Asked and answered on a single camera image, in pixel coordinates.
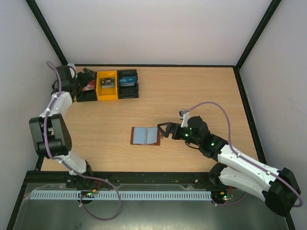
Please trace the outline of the brown leather card holder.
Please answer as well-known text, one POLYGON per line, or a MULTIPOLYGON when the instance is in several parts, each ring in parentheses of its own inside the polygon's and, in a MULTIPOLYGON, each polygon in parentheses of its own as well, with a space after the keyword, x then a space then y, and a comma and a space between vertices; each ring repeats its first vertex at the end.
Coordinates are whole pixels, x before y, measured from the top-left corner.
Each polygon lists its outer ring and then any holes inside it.
POLYGON ((158 127, 135 127, 131 129, 131 145, 160 146, 164 136, 158 127))

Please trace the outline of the red white card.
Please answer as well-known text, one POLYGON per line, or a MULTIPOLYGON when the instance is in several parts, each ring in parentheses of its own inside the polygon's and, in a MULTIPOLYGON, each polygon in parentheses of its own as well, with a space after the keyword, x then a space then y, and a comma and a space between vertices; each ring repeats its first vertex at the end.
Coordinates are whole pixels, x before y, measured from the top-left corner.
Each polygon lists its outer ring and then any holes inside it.
POLYGON ((90 90, 94 90, 95 89, 95 80, 90 81, 85 87, 82 88, 82 91, 90 91, 90 90))

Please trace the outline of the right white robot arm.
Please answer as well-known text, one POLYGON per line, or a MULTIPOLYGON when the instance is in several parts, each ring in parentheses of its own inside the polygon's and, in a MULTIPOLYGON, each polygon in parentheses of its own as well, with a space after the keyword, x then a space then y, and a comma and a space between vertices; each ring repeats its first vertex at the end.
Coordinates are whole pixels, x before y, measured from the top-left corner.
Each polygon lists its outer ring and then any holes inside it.
POLYGON ((225 139, 212 134, 200 116, 189 118, 185 125, 167 122, 157 127, 164 137, 194 144, 203 156, 217 162, 209 172, 213 187, 238 188, 259 198, 282 217, 298 207, 296 201, 301 199, 301 191, 291 170, 276 169, 242 153, 225 139))

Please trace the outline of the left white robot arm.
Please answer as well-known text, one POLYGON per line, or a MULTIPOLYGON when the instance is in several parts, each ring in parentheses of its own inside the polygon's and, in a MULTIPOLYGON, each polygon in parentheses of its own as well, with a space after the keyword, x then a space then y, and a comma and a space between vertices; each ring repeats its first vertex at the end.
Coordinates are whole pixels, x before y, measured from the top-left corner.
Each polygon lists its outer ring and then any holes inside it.
POLYGON ((76 72, 74 64, 47 66, 56 74, 51 100, 44 112, 29 120, 30 131, 38 156, 58 162, 69 171, 69 183, 78 188, 94 185, 93 171, 89 163, 72 149, 72 139, 64 117, 73 101, 82 95, 82 89, 96 77, 87 68, 76 72))

